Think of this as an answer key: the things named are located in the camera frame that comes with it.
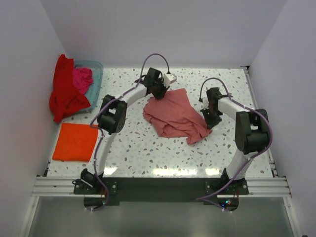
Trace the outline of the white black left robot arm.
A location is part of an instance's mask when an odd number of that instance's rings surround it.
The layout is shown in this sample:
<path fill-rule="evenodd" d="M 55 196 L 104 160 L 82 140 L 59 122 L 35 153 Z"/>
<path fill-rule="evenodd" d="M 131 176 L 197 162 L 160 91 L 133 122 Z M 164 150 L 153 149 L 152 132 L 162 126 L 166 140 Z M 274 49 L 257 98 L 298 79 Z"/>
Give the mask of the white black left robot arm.
<path fill-rule="evenodd" d="M 125 125 L 128 107 L 149 94 L 157 99 L 163 98 L 170 85 L 176 80 L 177 77 L 170 72 L 163 74 L 159 70 L 149 68 L 147 74 L 136 80 L 126 92 L 118 96 L 104 97 L 99 113 L 90 123 L 91 128 L 98 130 L 100 139 L 93 152 L 93 170 L 86 168 L 80 174 L 84 191 L 93 190 L 105 197 L 109 196 L 110 191 L 102 181 L 105 162 L 116 135 Z"/>

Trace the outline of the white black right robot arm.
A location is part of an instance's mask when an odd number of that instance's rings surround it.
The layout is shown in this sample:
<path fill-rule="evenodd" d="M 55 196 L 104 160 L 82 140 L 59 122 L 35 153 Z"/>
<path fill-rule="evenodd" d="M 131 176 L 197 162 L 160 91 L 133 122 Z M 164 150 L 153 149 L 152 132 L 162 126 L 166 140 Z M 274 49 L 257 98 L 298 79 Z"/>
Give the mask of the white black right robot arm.
<path fill-rule="evenodd" d="M 253 160 L 271 146 L 273 135 L 267 111 L 249 108 L 234 100 L 230 94 L 221 94 L 218 87 L 206 92 L 199 98 L 201 112 L 207 128 L 212 129 L 222 121 L 226 114 L 235 121 L 235 144 L 237 150 L 230 164 L 223 170 L 220 183 L 208 198 L 227 190 L 231 184 L 245 180 L 245 175 Z"/>

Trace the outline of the salmon pink t shirt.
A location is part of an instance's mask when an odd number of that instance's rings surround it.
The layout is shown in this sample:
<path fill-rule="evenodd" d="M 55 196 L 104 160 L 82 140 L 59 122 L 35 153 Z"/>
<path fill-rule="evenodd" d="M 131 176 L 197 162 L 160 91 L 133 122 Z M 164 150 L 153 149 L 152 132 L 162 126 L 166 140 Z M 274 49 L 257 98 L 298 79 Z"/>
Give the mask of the salmon pink t shirt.
<path fill-rule="evenodd" d="M 184 88 L 166 92 L 162 99 L 151 97 L 143 109 L 143 117 L 164 138 L 185 137 L 193 145 L 209 134 L 205 120 L 191 106 Z"/>

